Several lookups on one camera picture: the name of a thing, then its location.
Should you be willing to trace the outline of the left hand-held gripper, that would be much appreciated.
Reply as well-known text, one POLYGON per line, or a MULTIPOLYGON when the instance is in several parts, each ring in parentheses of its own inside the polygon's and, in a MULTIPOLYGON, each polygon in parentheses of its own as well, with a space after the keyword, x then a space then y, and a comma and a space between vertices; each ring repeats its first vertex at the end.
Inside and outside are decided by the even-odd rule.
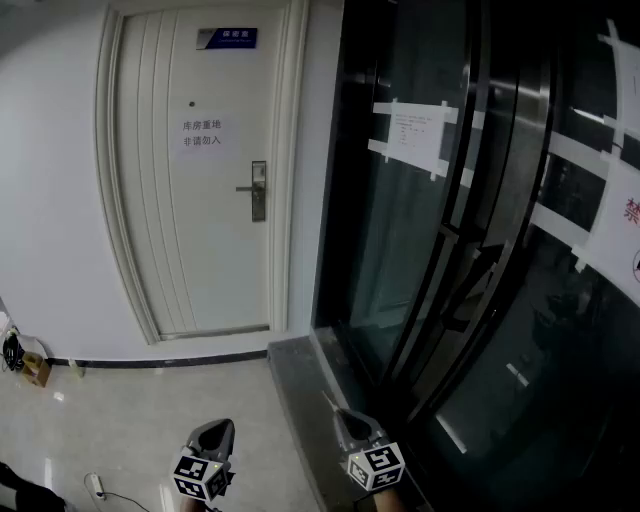
POLYGON ((228 461, 216 461, 197 451, 216 451, 231 455, 235 441, 235 425, 229 419, 210 421, 193 430, 172 464, 172 482, 183 495, 200 502, 213 502, 224 496, 235 473, 228 461))

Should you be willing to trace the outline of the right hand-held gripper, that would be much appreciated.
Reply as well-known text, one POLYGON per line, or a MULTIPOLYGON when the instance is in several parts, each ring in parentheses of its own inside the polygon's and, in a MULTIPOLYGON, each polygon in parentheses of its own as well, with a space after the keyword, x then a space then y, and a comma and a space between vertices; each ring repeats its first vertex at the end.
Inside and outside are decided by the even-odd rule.
POLYGON ((338 408, 333 425, 346 455, 344 471, 353 483, 366 492, 377 492, 401 480, 406 464, 399 445, 374 418, 338 408))

